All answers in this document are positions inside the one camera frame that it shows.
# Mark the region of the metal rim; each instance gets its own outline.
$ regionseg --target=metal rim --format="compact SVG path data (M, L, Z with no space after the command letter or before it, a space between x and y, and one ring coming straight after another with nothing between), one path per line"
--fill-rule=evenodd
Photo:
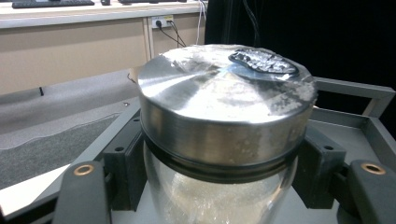
M151 153L169 168L183 175L219 184L243 184L275 175L292 165L297 157L297 147L283 155L259 164L224 166L189 161L159 148L145 135L145 143Z
M369 162L363 163L361 168L374 175L384 175L386 173L384 168Z
M93 171L92 165L80 165L75 169L74 175L87 175Z

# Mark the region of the black cable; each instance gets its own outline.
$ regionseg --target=black cable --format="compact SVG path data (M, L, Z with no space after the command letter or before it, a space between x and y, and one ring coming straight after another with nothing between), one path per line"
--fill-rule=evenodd
M160 28L161 32L163 32L163 34L165 34L166 36L168 36L169 38L175 40L172 36L168 35L166 32L163 31L163 25L161 24L160 21L156 21L156 24L158 26L158 28ZM175 40L175 42L177 42L179 45L181 45L182 47L186 47L186 45L181 44L180 42L178 42L177 40Z
M247 11L247 15L250 18L250 21L253 25L254 29L254 45L253 47L258 47L260 45L260 33L259 33L259 24L257 23L256 17L254 16L253 12L251 11L250 7L248 6L247 0L243 0L245 10Z
M172 28L174 28L176 34L177 34L177 40L180 38L181 42L183 43L184 47L186 47L186 43L184 43L183 39L181 38L181 36L178 34L178 30L177 27L175 25L175 23L173 21L169 21L171 23Z

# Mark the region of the gray carpet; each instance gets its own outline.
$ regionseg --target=gray carpet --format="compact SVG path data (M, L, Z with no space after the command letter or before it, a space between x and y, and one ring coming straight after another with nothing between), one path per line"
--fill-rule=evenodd
M72 162L137 96L128 72L0 95L0 189Z
M0 150L0 189L72 162L118 115Z

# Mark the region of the brass insert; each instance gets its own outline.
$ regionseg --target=brass insert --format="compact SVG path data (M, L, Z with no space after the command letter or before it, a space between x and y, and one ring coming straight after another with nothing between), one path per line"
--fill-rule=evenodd
M76 168L74 174L75 175L87 175L92 171L93 171L92 165L80 165L78 168Z
M384 175L386 173L386 171L384 170L384 168L377 166L375 164L372 163L363 163L361 165L361 168L363 168L363 170L375 174L375 175Z

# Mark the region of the wire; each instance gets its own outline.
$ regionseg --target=wire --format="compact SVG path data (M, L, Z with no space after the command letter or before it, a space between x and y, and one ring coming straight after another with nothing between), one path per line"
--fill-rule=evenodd
M184 43L183 39L181 38L181 36L178 34L178 30L176 27L176 24L173 21L169 21L171 23L172 28L175 30L176 34L177 34L177 41L180 39L181 43L183 43L184 47L186 47L186 43Z
M253 25L254 29L254 45L253 47L258 47L260 45L260 33L259 33L259 24L257 23L256 17L254 16L254 13L251 11L250 7L248 6L247 0L243 0L245 10L247 11L247 14L250 18L250 21Z
M128 73L127 75L126 75L126 78L128 78L129 80L131 80L133 83L135 83L135 84L137 84L135 81L134 81L134 79L133 78L131 78L131 73Z
M202 14L204 14L204 18L205 18L205 21L206 21L206 12L205 12L206 11L206 5L205 5L203 0L200 0L199 4L200 4L200 11L199 11L199 20L198 20L198 28L197 28L197 39L195 41L196 45L198 45L198 41L199 41L199 28L201 26Z
M172 36L170 36L170 35L168 35L166 32L164 32L162 27L159 27L159 28L160 28L161 32L163 32L166 36L168 36L169 38L175 40ZM177 40L175 40L175 42L177 42L177 43L178 43L179 45L181 45L182 47L186 47L186 45L184 45L184 44L178 42Z

